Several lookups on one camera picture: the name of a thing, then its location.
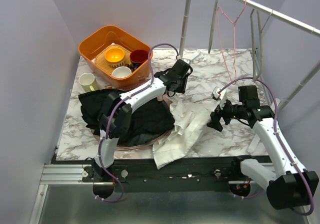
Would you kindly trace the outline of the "white skirt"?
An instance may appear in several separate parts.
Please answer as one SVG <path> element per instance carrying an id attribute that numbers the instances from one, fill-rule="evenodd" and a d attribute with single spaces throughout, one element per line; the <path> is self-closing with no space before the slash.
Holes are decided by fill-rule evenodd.
<path id="1" fill-rule="evenodd" d="M 211 104 L 183 102 L 181 98 L 169 97 L 169 109 L 174 118 L 174 126 L 169 135 L 153 144 L 153 157 L 157 169 L 187 156 L 191 148 L 203 135 L 210 114 Z"/>

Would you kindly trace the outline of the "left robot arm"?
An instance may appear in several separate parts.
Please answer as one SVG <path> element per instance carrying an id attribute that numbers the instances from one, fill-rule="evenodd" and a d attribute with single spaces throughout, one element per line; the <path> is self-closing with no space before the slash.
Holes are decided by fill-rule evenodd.
<path id="1" fill-rule="evenodd" d="M 171 68 L 156 72 L 141 86 L 126 93 L 107 96 L 98 115 L 100 141 L 93 174 L 99 181 L 110 178 L 109 167 L 114 162 L 118 140 L 129 131 L 132 114 L 148 101 L 168 92 L 185 93 L 192 72 L 191 65 L 179 59 Z"/>

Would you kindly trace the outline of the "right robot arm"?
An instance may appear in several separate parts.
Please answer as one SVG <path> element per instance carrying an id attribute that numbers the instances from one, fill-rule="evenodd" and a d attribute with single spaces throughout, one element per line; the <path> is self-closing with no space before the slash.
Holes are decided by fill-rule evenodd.
<path id="1" fill-rule="evenodd" d="M 274 209 L 294 209 L 298 206 L 313 206 L 313 196 L 319 183 L 315 171 L 307 171 L 294 155 L 276 121 L 275 113 L 268 105 L 262 106 L 257 87 L 240 86 L 239 104 L 232 104 L 226 90 L 216 87 L 212 97 L 219 103 L 210 114 L 209 128 L 222 131 L 220 120 L 245 120 L 263 143 L 274 167 L 270 171 L 254 157 L 235 157 L 230 174 L 240 180 L 245 176 L 255 181 L 265 192 Z"/>

